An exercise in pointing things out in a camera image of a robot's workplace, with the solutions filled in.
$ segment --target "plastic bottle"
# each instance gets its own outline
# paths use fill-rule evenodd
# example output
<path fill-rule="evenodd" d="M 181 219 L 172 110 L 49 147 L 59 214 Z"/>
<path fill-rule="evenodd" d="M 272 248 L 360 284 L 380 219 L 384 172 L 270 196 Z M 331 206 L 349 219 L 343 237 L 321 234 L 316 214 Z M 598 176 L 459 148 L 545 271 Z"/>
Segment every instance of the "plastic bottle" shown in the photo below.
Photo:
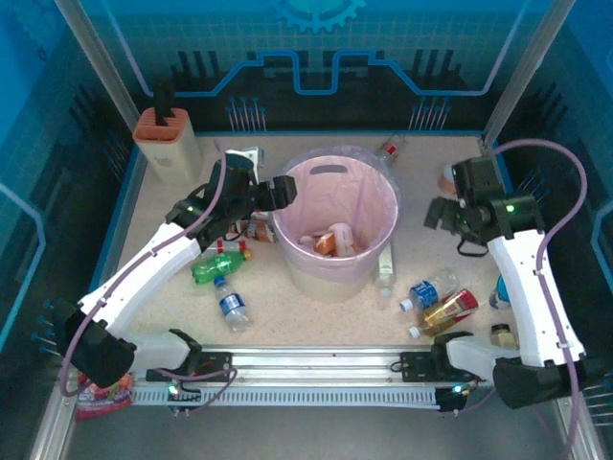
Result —
<path fill-rule="evenodd" d="M 492 345 L 506 348 L 507 350 L 517 350 L 519 348 L 517 347 L 517 340 L 515 340 L 515 336 L 508 324 L 494 324 L 491 327 L 489 341 Z"/>
<path fill-rule="evenodd" d="M 505 280 L 502 279 L 502 275 L 498 277 L 496 287 L 489 295 L 489 304 L 497 310 L 509 309 L 511 307 L 509 293 L 507 292 L 507 286 L 505 285 Z"/>
<path fill-rule="evenodd" d="M 247 308 L 242 298 L 223 276 L 217 276 L 214 281 L 216 299 L 228 327 L 235 333 L 245 331 L 251 324 L 247 316 Z"/>
<path fill-rule="evenodd" d="M 474 313 L 479 308 L 479 302 L 467 289 L 449 297 L 427 310 L 420 311 L 418 326 L 409 328 L 413 338 L 429 335 L 431 337 L 446 331 Z"/>
<path fill-rule="evenodd" d="M 403 311 L 427 309 L 454 293 L 459 287 L 458 275 L 452 269 L 446 268 L 415 283 L 409 289 L 409 297 L 400 302 L 400 308 Z"/>
<path fill-rule="evenodd" d="M 192 276 L 198 285 L 211 283 L 217 276 L 229 275 L 237 271 L 244 261 L 250 261 L 251 251 L 243 253 L 224 252 L 211 260 L 192 265 Z"/>
<path fill-rule="evenodd" d="M 379 289 L 380 308 L 385 309 L 392 300 L 392 289 L 396 283 L 394 273 L 394 256 L 392 254 L 392 244 L 389 243 L 379 256 L 378 264 L 375 269 L 375 286 Z"/>
<path fill-rule="evenodd" d="M 375 152 L 375 156 L 381 158 L 388 166 L 392 166 L 398 154 L 406 148 L 406 137 L 392 134 L 390 138 Z"/>
<path fill-rule="evenodd" d="M 224 252 L 245 252 L 247 250 L 247 243 L 245 241 L 224 241 L 217 240 L 214 244 L 207 247 L 202 254 L 201 258 L 208 259 L 217 254 L 223 254 Z"/>

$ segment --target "gray floor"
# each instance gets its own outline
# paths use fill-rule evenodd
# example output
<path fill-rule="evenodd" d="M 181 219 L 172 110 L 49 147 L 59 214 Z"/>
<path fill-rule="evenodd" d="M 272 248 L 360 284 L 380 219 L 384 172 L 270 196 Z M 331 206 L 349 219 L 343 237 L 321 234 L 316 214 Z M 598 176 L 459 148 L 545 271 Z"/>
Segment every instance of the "gray floor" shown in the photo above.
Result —
<path fill-rule="evenodd" d="M 541 410 L 557 433 L 548 407 Z M 552 436 L 530 408 L 513 411 L 497 397 L 458 419 L 409 409 L 214 407 L 175 420 L 166 408 L 132 407 L 77 423 L 66 458 L 546 460 L 559 458 Z"/>

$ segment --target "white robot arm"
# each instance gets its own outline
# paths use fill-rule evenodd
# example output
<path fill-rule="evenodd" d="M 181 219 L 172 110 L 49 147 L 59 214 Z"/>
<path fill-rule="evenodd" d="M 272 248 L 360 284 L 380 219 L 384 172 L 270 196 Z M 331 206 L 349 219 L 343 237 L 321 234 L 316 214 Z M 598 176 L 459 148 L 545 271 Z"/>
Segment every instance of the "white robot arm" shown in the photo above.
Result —
<path fill-rule="evenodd" d="M 197 224 L 212 202 L 220 173 L 219 162 L 207 187 L 199 187 L 177 202 L 145 247 L 110 280 L 85 295 L 76 305 L 65 301 L 55 304 L 53 322 L 57 348 L 66 355 L 71 342 L 75 343 L 78 326 L 100 302 L 103 303 L 82 336 L 76 337 L 75 352 L 70 356 L 71 362 L 98 386 L 109 386 L 126 372 L 155 368 L 180 368 L 188 372 L 190 356 L 198 355 L 201 346 L 177 330 L 158 335 L 130 333 L 127 328 L 134 315 L 180 268 L 224 237 L 231 223 L 249 219 L 255 210 L 282 209 L 294 200 L 293 178 L 277 176 L 269 182 L 259 182 L 257 172 L 263 161 L 261 149 L 226 150 L 225 155 L 225 181 L 219 201 L 208 217 Z M 203 189 L 203 196 L 198 196 Z M 194 224 L 197 226 L 190 233 L 156 249 Z M 147 253 L 150 257 L 135 266 Z M 114 284 L 117 285 L 112 295 L 105 299 L 105 293 Z"/>

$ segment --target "tabletop surface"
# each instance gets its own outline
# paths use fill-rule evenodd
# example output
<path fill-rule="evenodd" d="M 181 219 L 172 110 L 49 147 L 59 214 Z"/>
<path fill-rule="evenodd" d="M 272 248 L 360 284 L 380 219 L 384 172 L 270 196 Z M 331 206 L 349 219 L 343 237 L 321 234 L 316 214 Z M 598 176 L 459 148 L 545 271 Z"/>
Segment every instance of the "tabletop surface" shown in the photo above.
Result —
<path fill-rule="evenodd" d="M 212 137 L 198 138 L 205 162 L 202 183 L 219 158 Z M 358 145 L 376 150 L 387 136 L 262 136 L 220 138 L 227 149 L 260 146 L 265 150 L 265 166 L 260 176 L 271 177 L 291 158 L 312 149 L 338 145 Z M 240 346 L 389 346 L 423 345 L 428 337 L 413 339 L 407 329 L 411 314 L 397 306 L 408 288 L 419 278 L 441 268 L 458 273 L 462 288 L 471 290 L 480 308 L 464 320 L 461 329 L 488 337 L 489 328 L 509 323 L 510 310 L 495 310 L 488 295 L 499 275 L 491 256 L 482 259 L 462 257 L 456 252 L 458 237 L 423 226 L 430 200 L 440 195 L 438 179 L 443 166 L 478 156 L 473 137 L 424 137 L 408 139 L 408 149 L 397 159 L 393 172 L 402 193 L 402 214 L 393 239 L 397 283 L 389 308 L 377 307 L 372 282 L 351 300 L 327 304 L 312 300 L 292 285 L 283 252 L 278 244 L 247 241 L 254 259 L 232 275 L 254 322 L 245 333 L 231 333 L 216 304 L 212 286 L 197 287 L 190 267 L 182 268 L 159 288 L 135 317 L 130 329 L 141 333 L 161 333 L 178 328 L 201 343 Z M 125 264 L 163 223 L 172 205 L 197 184 L 167 186 L 148 168 L 125 239 L 120 265 Z"/>

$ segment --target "gear logo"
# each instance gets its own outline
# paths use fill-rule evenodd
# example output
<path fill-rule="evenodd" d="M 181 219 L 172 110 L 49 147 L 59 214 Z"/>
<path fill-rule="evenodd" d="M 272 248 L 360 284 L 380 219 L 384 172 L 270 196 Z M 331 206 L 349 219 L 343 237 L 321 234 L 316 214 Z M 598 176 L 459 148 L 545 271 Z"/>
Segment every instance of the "gear logo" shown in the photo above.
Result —
<path fill-rule="evenodd" d="M 366 6 L 366 0 L 275 0 L 274 7 L 280 19 L 288 26 L 297 26 L 300 32 L 322 29 L 332 32 L 334 26 L 345 27 L 347 18 L 355 18 L 357 9 Z"/>

